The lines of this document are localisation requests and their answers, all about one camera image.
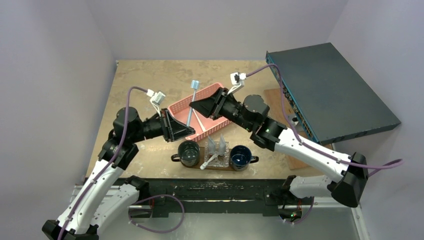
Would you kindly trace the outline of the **pink plastic basket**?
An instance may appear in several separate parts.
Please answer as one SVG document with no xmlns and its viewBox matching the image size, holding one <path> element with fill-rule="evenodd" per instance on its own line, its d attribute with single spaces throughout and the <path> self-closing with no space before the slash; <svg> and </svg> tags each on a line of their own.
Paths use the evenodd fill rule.
<svg viewBox="0 0 424 240">
<path fill-rule="evenodd" d="M 216 82 L 202 89 L 198 89 L 195 94 L 195 100 L 209 97 L 220 87 L 223 87 L 223 84 L 220 82 Z M 189 95 L 175 103 L 172 103 L 168 107 L 168 110 L 177 120 L 186 124 L 188 120 L 188 116 L 189 116 L 189 109 L 190 109 L 189 103 L 191 103 L 192 100 L 193 100 L 193 95 Z M 224 117 L 221 117 L 217 120 L 212 120 L 210 118 L 206 118 L 202 116 L 199 112 L 197 112 L 197 115 L 199 116 L 201 122 L 203 123 L 206 131 L 205 132 L 202 131 L 195 115 L 192 114 L 189 126 L 195 129 L 195 134 L 185 137 L 186 140 L 198 142 L 206 138 L 208 135 L 211 135 L 214 132 L 217 132 L 230 124 L 230 121 Z"/>
</svg>

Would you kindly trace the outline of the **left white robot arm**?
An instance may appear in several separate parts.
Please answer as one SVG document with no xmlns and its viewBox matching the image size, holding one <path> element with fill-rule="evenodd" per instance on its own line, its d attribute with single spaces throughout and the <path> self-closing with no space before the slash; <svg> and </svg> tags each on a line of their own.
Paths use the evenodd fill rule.
<svg viewBox="0 0 424 240">
<path fill-rule="evenodd" d="M 146 203 L 150 197 L 149 183 L 136 176 L 127 178 L 115 194 L 107 197 L 139 152 L 137 143 L 156 137 L 174 142 L 194 133 L 166 108 L 145 120 L 134 107 L 120 109 L 89 178 L 67 209 L 56 220 L 45 222 L 42 232 L 50 240 L 99 239 L 121 212 L 133 203 Z"/>
</svg>

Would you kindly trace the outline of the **black aluminium base frame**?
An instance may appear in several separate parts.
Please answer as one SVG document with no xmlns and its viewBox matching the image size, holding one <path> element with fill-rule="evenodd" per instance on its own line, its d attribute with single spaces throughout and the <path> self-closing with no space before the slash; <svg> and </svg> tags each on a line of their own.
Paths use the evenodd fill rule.
<svg viewBox="0 0 424 240">
<path fill-rule="evenodd" d="M 264 217 L 288 215 L 301 205 L 341 208 L 331 197 L 297 200 L 288 191 L 283 179 L 201 179 L 201 178 L 143 178 L 143 198 L 168 194 L 179 199 L 186 213 L 260 214 Z"/>
</svg>

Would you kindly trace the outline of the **dark network switch box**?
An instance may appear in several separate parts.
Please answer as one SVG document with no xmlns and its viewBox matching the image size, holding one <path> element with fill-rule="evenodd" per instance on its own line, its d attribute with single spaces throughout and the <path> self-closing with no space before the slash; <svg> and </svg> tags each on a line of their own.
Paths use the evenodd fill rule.
<svg viewBox="0 0 424 240">
<path fill-rule="evenodd" d="M 391 131 L 399 118 L 331 44 L 267 52 L 306 135 L 321 145 Z"/>
</svg>

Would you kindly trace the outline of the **oval wooden tray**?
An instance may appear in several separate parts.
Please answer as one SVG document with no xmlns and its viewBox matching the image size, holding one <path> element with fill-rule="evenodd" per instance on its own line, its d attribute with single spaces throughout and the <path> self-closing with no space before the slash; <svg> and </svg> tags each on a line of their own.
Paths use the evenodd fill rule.
<svg viewBox="0 0 424 240">
<path fill-rule="evenodd" d="M 184 166 L 183 164 L 182 164 L 182 165 L 183 165 L 184 167 L 186 167 L 186 168 L 191 168 L 191 169 L 200 169 L 200 166 L 204 163 L 204 161 L 203 161 L 203 160 L 201 160 L 201 158 L 204 156 L 204 148 L 205 148 L 205 147 L 200 146 L 200 160 L 199 160 L 199 163 L 198 163 L 197 165 L 192 166 L 192 167 L 186 167 L 186 166 Z M 206 167 L 206 169 L 204 169 L 204 170 L 205 170 L 205 171 L 206 171 L 206 170 L 213 170 L 213 171 L 235 171 L 235 170 L 233 170 L 233 169 L 231 168 L 230 164 L 229 164 L 229 167 L 224 167 L 224 168 L 212 167 L 212 168 L 209 168 L 209 169 L 207 169 L 207 167 Z"/>
</svg>

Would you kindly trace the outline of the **wooden board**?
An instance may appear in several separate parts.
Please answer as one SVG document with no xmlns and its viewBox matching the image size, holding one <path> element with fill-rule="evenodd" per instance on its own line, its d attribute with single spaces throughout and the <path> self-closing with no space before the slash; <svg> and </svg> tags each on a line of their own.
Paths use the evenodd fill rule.
<svg viewBox="0 0 424 240">
<path fill-rule="evenodd" d="M 286 125 L 288 128 L 290 128 L 289 123 L 286 121 L 286 119 L 284 118 L 283 115 L 283 110 L 282 110 L 282 102 L 281 102 L 281 92 L 279 88 L 274 88 L 274 89 L 266 89 L 263 92 L 263 96 L 264 96 L 264 101 L 267 105 L 269 105 L 270 110 L 268 112 L 268 115 L 278 121 L 281 122 L 282 124 Z M 304 131 L 304 129 L 302 128 L 301 124 L 297 121 L 297 117 L 293 111 L 293 109 L 291 108 L 290 104 L 288 103 L 288 101 L 286 99 L 283 100 L 284 102 L 284 109 L 285 112 L 287 114 L 287 117 L 289 119 L 289 121 L 295 126 L 298 134 L 301 137 L 304 138 L 308 138 L 306 132 Z M 286 161 L 288 164 L 288 167 L 290 170 L 298 170 L 298 169 L 303 169 L 303 168 L 308 168 L 309 165 L 307 165 L 306 163 L 288 155 L 286 157 Z"/>
</svg>

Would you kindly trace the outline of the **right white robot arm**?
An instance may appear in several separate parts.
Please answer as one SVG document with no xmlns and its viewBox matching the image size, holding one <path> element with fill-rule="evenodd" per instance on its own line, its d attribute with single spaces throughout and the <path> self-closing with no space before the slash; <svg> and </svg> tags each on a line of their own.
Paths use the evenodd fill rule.
<svg viewBox="0 0 424 240">
<path fill-rule="evenodd" d="M 226 118 L 247 130 L 255 145 L 272 152 L 283 153 L 321 171 L 322 176 L 289 177 L 289 185 L 280 196 L 288 204 L 299 198 L 332 197 L 338 203 L 356 208 L 369 172 L 366 157 L 355 152 L 351 155 L 326 148 L 301 136 L 291 128 L 268 116 L 270 107 L 257 94 L 237 101 L 227 88 L 218 88 L 211 96 L 195 100 L 189 106 L 206 118 Z"/>
</svg>

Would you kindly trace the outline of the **white red-capped toothpaste tube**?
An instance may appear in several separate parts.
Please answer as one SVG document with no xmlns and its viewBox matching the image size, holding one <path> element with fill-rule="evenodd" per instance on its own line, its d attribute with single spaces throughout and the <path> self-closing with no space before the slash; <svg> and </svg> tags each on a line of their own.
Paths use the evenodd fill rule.
<svg viewBox="0 0 424 240">
<path fill-rule="evenodd" d="M 209 156 L 213 156 L 217 151 L 216 142 L 211 138 L 210 135 L 207 136 L 207 153 Z"/>
</svg>

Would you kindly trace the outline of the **clear plastic holder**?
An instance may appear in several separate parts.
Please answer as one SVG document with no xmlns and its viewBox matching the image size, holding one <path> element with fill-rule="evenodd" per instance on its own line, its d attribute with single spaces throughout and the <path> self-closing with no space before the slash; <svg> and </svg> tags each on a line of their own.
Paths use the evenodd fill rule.
<svg viewBox="0 0 424 240">
<path fill-rule="evenodd" d="M 204 162 L 209 160 L 209 158 L 212 155 L 209 155 L 209 147 L 208 143 L 204 146 L 204 156 L 201 158 Z M 208 165 L 207 169 L 211 169 L 212 167 L 215 168 L 227 168 L 230 166 L 230 148 L 229 148 L 229 142 L 225 142 L 225 152 L 223 155 L 218 155 L 215 159 L 213 159 Z"/>
</svg>

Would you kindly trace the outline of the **dark green enamel mug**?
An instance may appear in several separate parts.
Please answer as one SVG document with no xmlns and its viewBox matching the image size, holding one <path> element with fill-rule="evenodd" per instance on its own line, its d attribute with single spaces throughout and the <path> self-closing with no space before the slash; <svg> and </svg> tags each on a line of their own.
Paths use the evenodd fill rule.
<svg viewBox="0 0 424 240">
<path fill-rule="evenodd" d="M 170 157 L 172 162 L 181 162 L 185 167 L 194 167 L 200 162 L 200 146 L 197 142 L 186 140 L 177 149 L 177 154 Z"/>
</svg>

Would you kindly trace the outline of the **blue enamel mug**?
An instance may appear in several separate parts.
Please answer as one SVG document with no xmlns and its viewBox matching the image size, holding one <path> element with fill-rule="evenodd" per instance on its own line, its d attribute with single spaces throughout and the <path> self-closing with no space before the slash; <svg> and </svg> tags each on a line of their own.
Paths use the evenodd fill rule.
<svg viewBox="0 0 424 240">
<path fill-rule="evenodd" d="M 259 160 L 247 146 L 236 145 L 230 150 L 229 164 L 235 171 L 244 171 L 249 164 L 257 163 Z"/>
</svg>

